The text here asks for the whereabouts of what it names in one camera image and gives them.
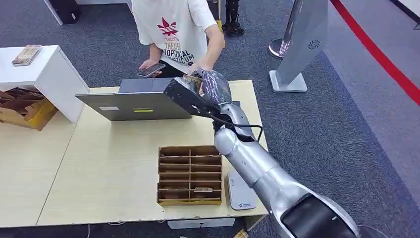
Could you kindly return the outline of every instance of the light wood tabletop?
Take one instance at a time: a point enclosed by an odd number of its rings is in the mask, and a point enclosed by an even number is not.
[[[231,81],[230,87],[250,123],[261,124],[252,82]],[[91,93],[117,91],[118,87],[91,89]],[[226,189],[220,206],[157,204],[158,148],[214,145],[213,135],[207,118],[110,122],[85,106],[38,225],[234,216],[260,220],[260,215],[267,213],[260,201],[253,210],[235,211],[230,208]],[[261,144],[266,148],[264,135]],[[231,169],[223,158],[224,180]]]
[[[36,225],[75,126],[60,112],[42,131],[0,123],[0,227]]]

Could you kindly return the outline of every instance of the cardboard organizer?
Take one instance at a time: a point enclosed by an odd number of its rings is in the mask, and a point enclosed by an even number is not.
[[[0,122],[42,130],[57,111],[40,92],[22,88],[0,91]]]
[[[222,204],[222,156],[214,146],[159,148],[157,203]]]

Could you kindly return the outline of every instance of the laptop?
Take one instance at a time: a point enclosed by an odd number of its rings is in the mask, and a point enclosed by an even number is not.
[[[76,97],[111,121],[191,118],[163,93],[172,79],[125,79],[118,93],[78,94]]]

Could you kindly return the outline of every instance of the human hand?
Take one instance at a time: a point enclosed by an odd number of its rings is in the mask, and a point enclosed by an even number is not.
[[[189,68],[189,75],[191,75],[197,68],[201,68],[206,71],[212,71],[213,65],[210,63],[207,63],[205,59],[199,60],[198,62],[195,62],[190,68]]]
[[[159,61],[156,61],[156,60],[153,60],[153,59],[148,59],[148,60],[144,61],[142,65],[140,65],[139,70],[141,71],[143,69],[149,68],[149,67],[151,67],[151,66],[153,66],[154,64],[157,64],[157,63],[159,63]],[[162,71],[157,71],[154,74],[152,74],[150,76],[150,78],[155,78],[158,75],[160,75],[161,73],[162,73]]]

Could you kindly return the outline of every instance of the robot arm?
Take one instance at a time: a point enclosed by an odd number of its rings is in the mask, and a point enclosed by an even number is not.
[[[338,204],[294,180],[258,143],[245,113],[232,104],[219,73],[202,71],[204,96],[194,83],[174,79],[165,90],[192,115],[212,118],[214,144],[252,188],[282,238],[360,238],[353,219]]]
[[[220,113],[235,124],[249,124],[236,105],[221,105]],[[282,238],[360,237],[355,222],[338,204],[298,183],[257,141],[242,141],[239,133],[254,138],[250,128],[221,128],[214,144],[254,189]]]

